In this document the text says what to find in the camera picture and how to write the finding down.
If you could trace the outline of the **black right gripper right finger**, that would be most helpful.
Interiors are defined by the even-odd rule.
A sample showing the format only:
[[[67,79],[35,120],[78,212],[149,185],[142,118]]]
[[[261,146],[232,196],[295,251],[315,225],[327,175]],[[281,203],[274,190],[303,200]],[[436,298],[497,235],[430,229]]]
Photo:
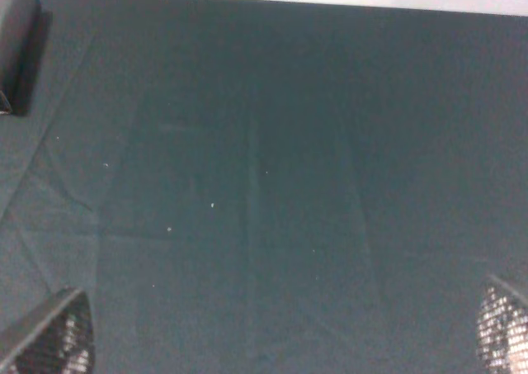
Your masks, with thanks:
[[[486,373],[527,372],[527,285],[487,277],[476,318],[476,355]]]

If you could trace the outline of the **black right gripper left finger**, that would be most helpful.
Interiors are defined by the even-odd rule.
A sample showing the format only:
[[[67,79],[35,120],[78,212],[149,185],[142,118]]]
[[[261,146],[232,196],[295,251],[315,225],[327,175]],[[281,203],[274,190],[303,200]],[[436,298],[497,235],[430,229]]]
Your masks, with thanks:
[[[87,293],[66,287],[1,331],[2,373],[93,373],[92,312]]]

